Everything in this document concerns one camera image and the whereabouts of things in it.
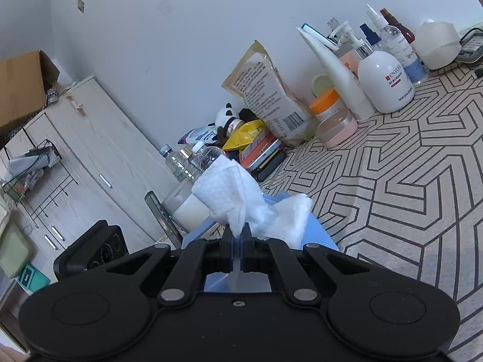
brown bottle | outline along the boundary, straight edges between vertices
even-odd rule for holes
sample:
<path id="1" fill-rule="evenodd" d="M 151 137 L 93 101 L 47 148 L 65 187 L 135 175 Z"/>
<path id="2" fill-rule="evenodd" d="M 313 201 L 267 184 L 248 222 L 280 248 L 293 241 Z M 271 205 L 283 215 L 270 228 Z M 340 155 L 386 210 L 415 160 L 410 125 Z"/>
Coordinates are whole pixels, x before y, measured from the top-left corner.
<path id="1" fill-rule="evenodd" d="M 408 43 L 414 42 L 415 38 L 412 31 L 399 23 L 398 19 L 391 15 L 386 8 L 381 9 L 381 14 L 391 26 L 397 27 L 399 29 L 399 31 L 402 33 L 402 35 L 404 35 Z"/>

orange lid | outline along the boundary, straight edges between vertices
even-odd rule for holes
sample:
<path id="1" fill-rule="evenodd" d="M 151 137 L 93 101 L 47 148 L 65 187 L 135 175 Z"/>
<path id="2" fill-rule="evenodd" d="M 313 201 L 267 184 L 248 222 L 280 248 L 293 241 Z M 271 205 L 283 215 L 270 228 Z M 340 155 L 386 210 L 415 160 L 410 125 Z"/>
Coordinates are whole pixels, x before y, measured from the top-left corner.
<path id="1" fill-rule="evenodd" d="M 310 103 L 310 110 L 314 115 L 323 113 L 329 107 L 331 107 L 339 98 L 339 94 L 335 89 L 325 91 L 315 98 L 312 103 Z"/>

geometric pattern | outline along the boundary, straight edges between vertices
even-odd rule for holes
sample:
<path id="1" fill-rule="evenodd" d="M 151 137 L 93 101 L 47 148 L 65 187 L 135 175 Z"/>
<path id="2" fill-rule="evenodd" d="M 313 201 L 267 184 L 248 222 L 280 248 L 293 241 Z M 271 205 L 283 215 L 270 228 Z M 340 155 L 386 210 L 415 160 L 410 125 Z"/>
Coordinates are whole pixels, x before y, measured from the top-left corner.
<path id="1" fill-rule="evenodd" d="M 483 78 L 452 65 L 402 110 L 331 150 L 288 150 L 262 189 L 306 193 L 339 250 L 434 285 L 458 304 L 448 355 L 483 361 Z"/>

dark blue bottle cap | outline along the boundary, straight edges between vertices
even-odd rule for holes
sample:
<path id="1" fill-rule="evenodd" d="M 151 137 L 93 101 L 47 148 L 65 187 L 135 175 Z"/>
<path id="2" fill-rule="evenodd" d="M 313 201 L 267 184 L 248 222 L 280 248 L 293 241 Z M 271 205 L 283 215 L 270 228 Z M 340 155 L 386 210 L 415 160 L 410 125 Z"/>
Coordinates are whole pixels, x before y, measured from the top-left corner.
<path id="1" fill-rule="evenodd" d="M 376 43 L 381 41 L 379 35 L 377 35 L 374 31 L 372 31 L 367 24 L 363 24 L 360 26 L 362 32 L 367 38 L 367 41 L 371 46 L 374 46 Z"/>

white tube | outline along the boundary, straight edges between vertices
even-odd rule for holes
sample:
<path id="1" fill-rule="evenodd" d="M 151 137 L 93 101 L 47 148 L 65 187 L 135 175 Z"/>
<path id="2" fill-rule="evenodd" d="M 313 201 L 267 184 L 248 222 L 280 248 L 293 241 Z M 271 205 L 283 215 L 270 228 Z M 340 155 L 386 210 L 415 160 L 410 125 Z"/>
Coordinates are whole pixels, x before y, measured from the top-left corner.
<path id="1" fill-rule="evenodd" d="M 301 28 L 297 29 L 327 71 L 327 75 L 332 83 L 334 83 L 335 89 L 356 119 L 363 121 L 372 116 L 376 112 L 376 109 L 369 98 L 367 98 L 367 95 L 359 85 L 359 81 L 352 72 L 314 36 Z"/>
<path id="2" fill-rule="evenodd" d="M 313 35 L 317 40 L 322 42 L 325 46 L 327 46 L 330 50 L 339 50 L 337 45 L 332 43 L 330 40 L 328 40 L 325 36 L 323 36 L 320 32 L 318 32 L 315 28 L 311 27 L 309 24 L 304 23 L 302 25 L 302 30 L 305 31 L 306 33 L 309 33 Z"/>

